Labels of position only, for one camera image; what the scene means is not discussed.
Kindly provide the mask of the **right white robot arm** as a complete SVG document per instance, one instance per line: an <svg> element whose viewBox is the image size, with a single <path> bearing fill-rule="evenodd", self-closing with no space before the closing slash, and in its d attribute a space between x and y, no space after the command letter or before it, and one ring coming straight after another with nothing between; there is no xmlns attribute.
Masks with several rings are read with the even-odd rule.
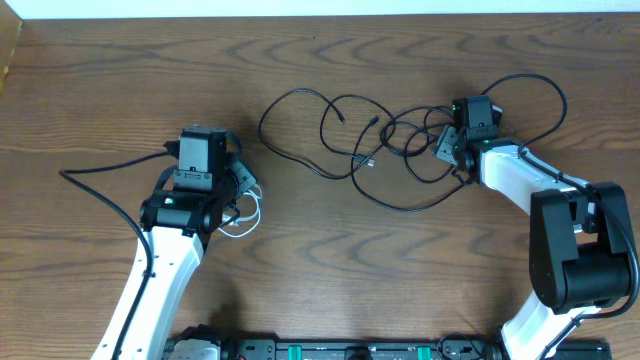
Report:
<svg viewBox="0 0 640 360"><path fill-rule="evenodd" d="M548 359L584 321L611 318L639 295L639 259L624 190L569 176L501 136L488 96L456 99L433 154L529 217L532 292L500 329L494 359Z"/></svg>

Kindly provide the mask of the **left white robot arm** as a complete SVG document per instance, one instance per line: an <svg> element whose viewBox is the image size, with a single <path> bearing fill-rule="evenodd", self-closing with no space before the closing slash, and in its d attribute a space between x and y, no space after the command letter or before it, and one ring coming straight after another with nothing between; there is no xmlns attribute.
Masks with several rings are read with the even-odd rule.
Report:
<svg viewBox="0 0 640 360"><path fill-rule="evenodd" d="M257 180L239 139L220 128L183 129L140 209L140 244L123 293L93 356L158 359L211 235L241 219L237 201Z"/></svg>

